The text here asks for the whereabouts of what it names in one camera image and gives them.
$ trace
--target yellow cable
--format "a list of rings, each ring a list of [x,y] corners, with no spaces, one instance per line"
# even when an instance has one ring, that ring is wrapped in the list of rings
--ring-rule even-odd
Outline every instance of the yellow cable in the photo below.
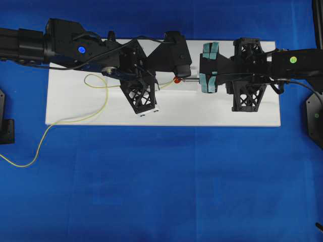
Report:
[[[103,87],[94,87],[94,86],[91,86],[91,85],[87,84],[87,83],[86,83],[86,79],[87,79],[89,76],[95,76],[95,77],[100,78],[100,79],[103,81],[104,86],[103,86]],[[87,75],[87,76],[84,78],[84,83],[85,83],[87,86],[91,87],[91,88],[105,88],[105,89],[106,89],[106,95],[105,95],[105,101],[104,101],[104,104],[103,104],[103,106],[102,106],[98,111],[96,111],[96,112],[94,112],[93,114],[90,114],[90,115],[88,115],[88,116],[85,116],[85,117],[83,117],[83,118],[81,118],[81,119],[72,120],[72,121],[65,121],[65,120],[72,119],[72,118],[66,118],[66,119],[62,119],[62,120],[57,121],[57,122],[53,123],[52,125],[50,125],[50,126],[46,129],[46,131],[44,132],[44,134],[43,134],[43,136],[42,136],[42,138],[41,138],[41,140],[40,140],[40,142],[39,142],[39,145],[38,145],[38,148],[37,148],[36,155],[35,155],[34,159],[33,159],[30,163],[28,163],[28,164],[26,164],[26,165],[17,165],[17,164],[13,163],[12,161],[10,161],[8,158],[6,158],[5,156],[3,156],[3,155],[1,155],[1,154],[0,154],[0,157],[1,157],[2,159],[4,159],[5,161],[7,161],[9,164],[11,164],[11,165],[13,165],[13,166],[15,166],[15,167],[18,167],[18,168],[27,168],[27,167],[31,166],[31,165],[32,165],[32,164],[37,160],[38,155],[39,155],[40,147],[41,147],[41,145],[42,145],[42,143],[43,143],[44,139],[46,138],[46,136],[47,136],[47,134],[48,134],[48,131],[49,131],[53,126],[58,125],[58,124],[70,124],[70,123],[82,122],[82,121],[88,120],[88,119],[90,119],[90,118],[92,118],[92,117],[94,117],[94,116],[98,115],[99,113],[101,113],[101,112],[103,111],[103,109],[106,107],[106,105],[107,105],[107,101],[108,101],[108,99],[109,99],[109,88],[111,88],[111,87],[117,87],[117,86],[110,86],[110,87],[109,87],[109,86],[107,85],[107,81],[105,81],[105,79],[103,79],[103,78],[102,78],[102,77],[100,77],[100,76],[94,75],[94,74],[89,74],[89,75]]]
[[[171,80],[170,82],[166,83],[165,85],[161,86],[160,89],[163,89],[165,87],[168,87],[169,85],[171,85],[174,82],[174,80]]]

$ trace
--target blue tablecloth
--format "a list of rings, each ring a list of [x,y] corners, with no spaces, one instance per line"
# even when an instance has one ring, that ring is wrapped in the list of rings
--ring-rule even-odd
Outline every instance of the blue tablecloth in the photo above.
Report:
[[[315,48],[311,2],[15,1],[0,27],[48,18],[101,36],[259,37]],[[48,71],[0,63],[15,145],[29,162],[44,129]],[[306,134],[307,90],[287,86],[280,128],[57,127],[29,169],[0,162],[0,241],[322,241],[323,152]]]

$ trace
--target white board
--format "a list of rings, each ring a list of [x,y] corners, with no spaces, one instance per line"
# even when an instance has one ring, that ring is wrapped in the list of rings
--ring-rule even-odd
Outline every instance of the white board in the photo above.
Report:
[[[158,43],[140,40],[145,53],[149,55]],[[197,77],[199,55],[203,44],[213,40],[188,40],[192,58],[192,75]],[[226,57],[234,55],[232,41],[219,41],[220,53]],[[264,51],[275,49],[274,42],[261,42]],[[49,71],[46,124],[52,124],[68,117],[83,116],[98,110],[105,99],[104,89],[93,89],[83,82],[88,72]],[[158,72],[160,84],[171,81],[173,73]],[[118,80],[110,79],[108,85],[117,85]],[[88,83],[101,86],[102,81],[91,77]],[[280,106],[278,95],[268,87],[263,96],[258,112],[232,112],[233,95],[226,93],[225,85],[219,86],[217,93],[201,92],[198,83],[172,84],[156,92],[159,112],[138,116],[134,113],[126,97],[119,88],[109,90],[109,102],[97,117],[72,125],[124,125],[124,126],[255,126],[278,127]]]

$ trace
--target blue sticker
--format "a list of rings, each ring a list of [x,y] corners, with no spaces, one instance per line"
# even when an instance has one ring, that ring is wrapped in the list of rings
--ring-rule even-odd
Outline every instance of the blue sticker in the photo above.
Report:
[[[80,47],[78,48],[78,50],[79,50],[79,52],[80,52],[81,54],[84,54],[84,53],[86,52],[86,50],[85,50],[85,48],[84,48],[83,46],[80,46]]]

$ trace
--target green sticker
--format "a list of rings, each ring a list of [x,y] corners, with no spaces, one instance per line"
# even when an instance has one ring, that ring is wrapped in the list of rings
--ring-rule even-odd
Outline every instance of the green sticker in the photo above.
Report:
[[[296,56],[292,56],[292,57],[289,59],[289,61],[290,61],[292,64],[294,64],[294,63],[296,63],[296,62],[297,62],[297,57],[296,57]]]

